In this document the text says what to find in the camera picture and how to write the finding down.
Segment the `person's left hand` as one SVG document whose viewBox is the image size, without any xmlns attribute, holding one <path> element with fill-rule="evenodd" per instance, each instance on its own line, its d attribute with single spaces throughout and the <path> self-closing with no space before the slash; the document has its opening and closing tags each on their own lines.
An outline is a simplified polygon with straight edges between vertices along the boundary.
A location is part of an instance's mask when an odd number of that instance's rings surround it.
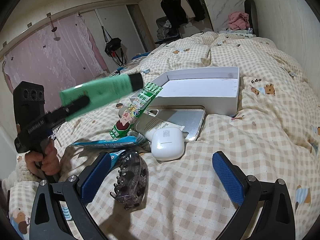
<svg viewBox="0 0 320 240">
<path fill-rule="evenodd" d="M 39 178 L 44 178 L 39 169 L 36 167 L 36 162 L 41 162 L 41 170 L 45 175 L 53 176 L 60 172 L 60 161 L 57 156 L 57 149 L 54 146 L 54 141 L 50 138 L 49 142 L 42 153 L 30 151 L 24 156 L 28 170 Z"/>
</svg>

